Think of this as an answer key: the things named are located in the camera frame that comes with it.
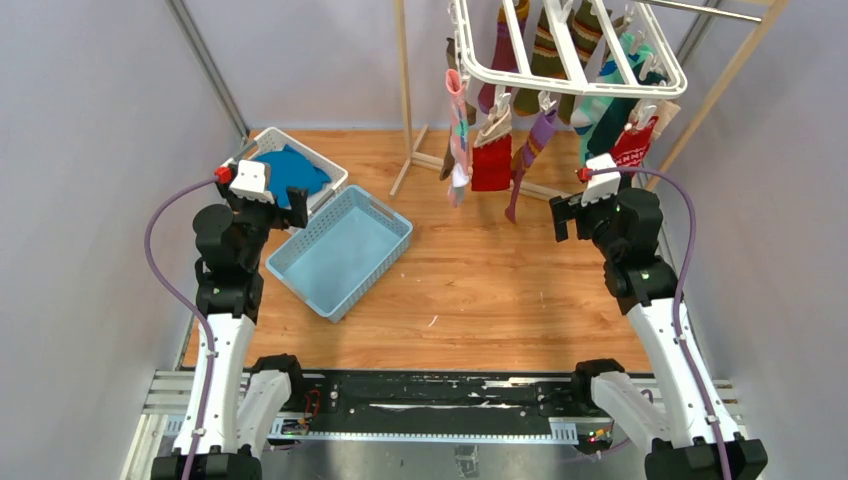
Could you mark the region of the pink patterned sock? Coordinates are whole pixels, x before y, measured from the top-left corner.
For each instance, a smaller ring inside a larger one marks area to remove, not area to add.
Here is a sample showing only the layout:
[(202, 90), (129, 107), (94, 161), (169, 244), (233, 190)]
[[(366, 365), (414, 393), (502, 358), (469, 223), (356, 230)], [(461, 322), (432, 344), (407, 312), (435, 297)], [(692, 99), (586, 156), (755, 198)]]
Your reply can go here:
[(446, 90), (450, 96), (451, 133), (449, 149), (454, 159), (450, 172), (448, 195), (453, 207), (458, 207), (465, 197), (470, 182), (469, 123), (465, 101), (466, 85), (456, 69), (445, 74)]

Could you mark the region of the purple striped sock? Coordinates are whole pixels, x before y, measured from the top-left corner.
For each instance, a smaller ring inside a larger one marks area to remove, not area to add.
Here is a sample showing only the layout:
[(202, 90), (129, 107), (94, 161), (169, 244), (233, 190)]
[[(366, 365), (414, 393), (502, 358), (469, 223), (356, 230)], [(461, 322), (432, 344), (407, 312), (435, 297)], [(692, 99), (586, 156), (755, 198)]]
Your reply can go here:
[(557, 111), (555, 109), (541, 113), (536, 118), (527, 139), (513, 155), (511, 160), (512, 191), (510, 202), (504, 211), (505, 217), (513, 224), (516, 223), (516, 204), (525, 173), (554, 136), (556, 117)]

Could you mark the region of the white clip sock hanger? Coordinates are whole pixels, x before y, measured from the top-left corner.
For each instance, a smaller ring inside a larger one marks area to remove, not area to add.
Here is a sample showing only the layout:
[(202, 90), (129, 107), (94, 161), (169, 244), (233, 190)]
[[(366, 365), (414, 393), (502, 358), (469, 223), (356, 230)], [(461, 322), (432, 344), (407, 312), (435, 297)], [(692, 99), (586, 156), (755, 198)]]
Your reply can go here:
[(601, 43), (609, 46), (609, 52), (618, 67), (622, 80), (617, 83), (591, 81), (587, 78), (582, 65), (575, 27), (569, 26), (570, 20), (577, 18), (577, 8), (572, 1), (544, 1), (544, 13), (548, 19), (549, 35), (554, 43), (553, 56), (563, 68), (563, 79), (537, 75), (532, 71), (530, 57), (524, 44), (517, 13), (517, 1), (503, 1), (501, 8), (507, 25), (510, 48), (516, 65), (507, 69), (488, 67), (478, 60), (475, 49), (470, 11), (466, 1), (450, 1), (448, 13), (453, 23), (455, 39), (455, 57), (460, 79), (468, 83), (474, 78), (493, 87), (493, 108), (501, 113), (510, 99), (512, 90), (532, 90), (539, 93), (538, 106), (549, 110), (555, 102), (552, 94), (570, 94), (574, 96), (608, 96), (614, 98), (636, 98), (649, 100), (677, 99), (686, 91), (688, 81), (683, 68), (664, 35), (660, 24), (648, 1), (632, 1), (628, 5), (643, 27), (648, 43), (654, 49), (653, 60), (667, 81), (658, 86), (645, 83), (647, 68), (639, 73), (629, 64), (629, 54), (620, 43), (612, 20), (604, 2), (592, 1), (591, 13), (600, 25)]

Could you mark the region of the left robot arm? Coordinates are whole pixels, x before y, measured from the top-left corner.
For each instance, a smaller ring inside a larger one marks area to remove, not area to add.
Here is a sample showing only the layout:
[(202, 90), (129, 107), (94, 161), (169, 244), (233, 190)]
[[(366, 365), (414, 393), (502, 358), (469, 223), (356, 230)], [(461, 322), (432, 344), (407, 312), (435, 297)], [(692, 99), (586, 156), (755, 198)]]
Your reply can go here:
[(145, 228), (144, 252), (152, 273), (190, 310), (200, 333), (182, 428), (171, 453), (153, 460), (153, 479), (261, 478), (261, 457), (277, 414), (299, 410), (307, 398), (292, 355), (262, 360), (249, 379), (243, 377), (264, 286), (258, 271), (261, 251), (271, 230), (307, 225), (307, 192), (288, 188), (289, 205), (281, 208), (275, 201), (238, 199), (218, 181), (226, 203), (201, 209), (192, 223), (200, 256), (194, 265), (196, 298), (189, 300), (156, 265), (151, 237), (166, 207), (211, 183), (203, 180), (172, 195)]

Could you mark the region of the red and cream sock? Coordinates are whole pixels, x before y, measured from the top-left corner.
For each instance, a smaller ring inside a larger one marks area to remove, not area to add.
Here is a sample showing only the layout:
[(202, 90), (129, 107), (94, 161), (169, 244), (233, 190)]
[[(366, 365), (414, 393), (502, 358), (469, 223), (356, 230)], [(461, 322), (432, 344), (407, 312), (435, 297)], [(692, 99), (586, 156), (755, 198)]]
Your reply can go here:
[(504, 191), (511, 183), (512, 110), (495, 109), (478, 130), (473, 143), (471, 190)]

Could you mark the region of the blue cloth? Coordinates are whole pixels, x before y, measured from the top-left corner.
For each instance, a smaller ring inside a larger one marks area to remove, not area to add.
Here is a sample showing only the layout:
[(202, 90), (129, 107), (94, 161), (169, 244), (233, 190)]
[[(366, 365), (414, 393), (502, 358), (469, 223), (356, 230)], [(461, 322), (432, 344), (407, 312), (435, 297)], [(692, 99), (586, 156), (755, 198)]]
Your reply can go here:
[(307, 189), (308, 195), (311, 196), (320, 192), (325, 184), (331, 182), (330, 176), (324, 170), (314, 166), (302, 153), (291, 146), (285, 146), (280, 151), (264, 153), (255, 160), (271, 167), (268, 189), (273, 193), (277, 205), (281, 208), (289, 206), (286, 195), (288, 187)]

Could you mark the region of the teal and white sock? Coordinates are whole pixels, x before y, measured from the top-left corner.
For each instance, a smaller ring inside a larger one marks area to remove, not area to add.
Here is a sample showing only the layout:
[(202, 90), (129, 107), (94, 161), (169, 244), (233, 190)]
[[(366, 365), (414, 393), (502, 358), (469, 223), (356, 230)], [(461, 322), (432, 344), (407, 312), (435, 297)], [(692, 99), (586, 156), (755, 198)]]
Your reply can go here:
[[(668, 78), (656, 70), (648, 71), (640, 77), (644, 63), (653, 62), (655, 50), (646, 43), (634, 47), (633, 34), (624, 33), (619, 42), (627, 55), (628, 64), (641, 85), (656, 85)], [(594, 156), (608, 152), (615, 144), (627, 123), (630, 111), (636, 106), (638, 98), (609, 96), (586, 97), (572, 114), (572, 126), (579, 135), (579, 155), (581, 165)]]

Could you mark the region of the red patterned sock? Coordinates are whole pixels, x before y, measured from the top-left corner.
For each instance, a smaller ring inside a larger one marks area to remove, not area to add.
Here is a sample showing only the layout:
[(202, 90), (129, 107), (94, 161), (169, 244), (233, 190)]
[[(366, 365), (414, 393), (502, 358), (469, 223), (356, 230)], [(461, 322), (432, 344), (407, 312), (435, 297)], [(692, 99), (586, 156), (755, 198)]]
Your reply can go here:
[(618, 167), (639, 167), (642, 165), (653, 140), (654, 130), (659, 117), (652, 116), (641, 127), (627, 123), (609, 154)]

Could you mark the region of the white plastic basket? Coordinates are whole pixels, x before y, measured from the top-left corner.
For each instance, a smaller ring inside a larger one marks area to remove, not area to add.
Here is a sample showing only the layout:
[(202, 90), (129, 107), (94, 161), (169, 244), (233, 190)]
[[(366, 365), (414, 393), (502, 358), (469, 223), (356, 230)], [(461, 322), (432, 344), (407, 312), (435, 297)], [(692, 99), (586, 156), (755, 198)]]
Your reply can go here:
[(304, 190), (305, 214), (312, 217), (347, 184), (348, 172), (276, 127), (269, 127), (215, 170), (222, 195), (240, 205), (274, 201), (293, 210), (290, 188)]

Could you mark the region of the maroon striped sock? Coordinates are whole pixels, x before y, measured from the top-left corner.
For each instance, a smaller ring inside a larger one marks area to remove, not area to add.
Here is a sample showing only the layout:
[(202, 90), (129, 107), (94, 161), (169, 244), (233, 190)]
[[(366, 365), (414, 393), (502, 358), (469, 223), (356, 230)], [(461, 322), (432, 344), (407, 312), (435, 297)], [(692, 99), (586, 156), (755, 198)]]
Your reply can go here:
[[(530, 10), (530, 2), (528, 0), (519, 0), (512, 2), (519, 30), (524, 34), (527, 17)], [(491, 61), (491, 69), (501, 71), (517, 72), (517, 61), (512, 45), (510, 29), (506, 18), (506, 13), (503, 8), (499, 9), (496, 24), (496, 42), (493, 58)], [(481, 112), (488, 114), (489, 110), (494, 105), (495, 101), (495, 85), (485, 83), (478, 94), (478, 107)]]

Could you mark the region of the olive striped sock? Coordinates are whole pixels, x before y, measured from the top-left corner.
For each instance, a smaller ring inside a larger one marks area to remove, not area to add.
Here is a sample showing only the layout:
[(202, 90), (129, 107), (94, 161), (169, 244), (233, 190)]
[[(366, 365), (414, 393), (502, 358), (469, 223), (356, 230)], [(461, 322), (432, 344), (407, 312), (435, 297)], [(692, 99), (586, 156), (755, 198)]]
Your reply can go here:
[[(583, 68), (594, 54), (601, 36), (602, 28), (593, 5), (582, 1), (577, 10), (569, 13), (567, 26), (574, 42), (575, 51)], [(531, 72), (537, 76), (566, 79), (567, 75), (560, 60), (554, 37), (550, 32), (548, 18), (542, 11), (537, 22), (536, 37), (531, 58)], [(571, 115), (575, 109), (576, 97), (562, 94), (558, 101), (558, 118), (565, 125), (571, 125)], [(513, 109), (519, 116), (529, 116), (540, 112), (538, 91), (521, 89), (513, 101)]]

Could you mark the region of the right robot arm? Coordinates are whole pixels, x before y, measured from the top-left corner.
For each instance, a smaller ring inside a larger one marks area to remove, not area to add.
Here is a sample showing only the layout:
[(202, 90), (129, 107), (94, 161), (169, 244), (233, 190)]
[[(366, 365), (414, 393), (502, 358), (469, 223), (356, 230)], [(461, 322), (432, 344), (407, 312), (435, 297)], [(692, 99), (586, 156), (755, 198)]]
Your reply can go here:
[(581, 195), (549, 201), (555, 236), (577, 236), (602, 253), (604, 279), (650, 361), (663, 405), (657, 407), (612, 359), (580, 362), (572, 374), (574, 408), (602, 411), (644, 454), (649, 479), (757, 479), (768, 463), (758, 439), (748, 439), (712, 384), (688, 312), (675, 294), (681, 281), (657, 253), (663, 215), (658, 197), (628, 188), (601, 200)]

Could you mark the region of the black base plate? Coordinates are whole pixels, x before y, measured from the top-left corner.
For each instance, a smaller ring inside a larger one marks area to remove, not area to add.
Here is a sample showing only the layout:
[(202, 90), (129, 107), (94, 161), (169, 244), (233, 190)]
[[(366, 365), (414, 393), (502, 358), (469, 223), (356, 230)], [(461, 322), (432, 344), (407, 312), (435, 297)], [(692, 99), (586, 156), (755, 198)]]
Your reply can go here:
[(567, 372), (308, 370), (269, 437), (571, 445), (621, 442)]

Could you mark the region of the light blue plastic basket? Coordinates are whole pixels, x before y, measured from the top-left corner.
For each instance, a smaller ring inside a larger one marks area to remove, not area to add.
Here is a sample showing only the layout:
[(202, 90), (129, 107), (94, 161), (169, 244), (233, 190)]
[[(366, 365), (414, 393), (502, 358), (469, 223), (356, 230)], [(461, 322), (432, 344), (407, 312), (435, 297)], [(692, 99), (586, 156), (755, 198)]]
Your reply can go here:
[(316, 314), (337, 323), (406, 252), (412, 232), (409, 220), (351, 185), (265, 265)]

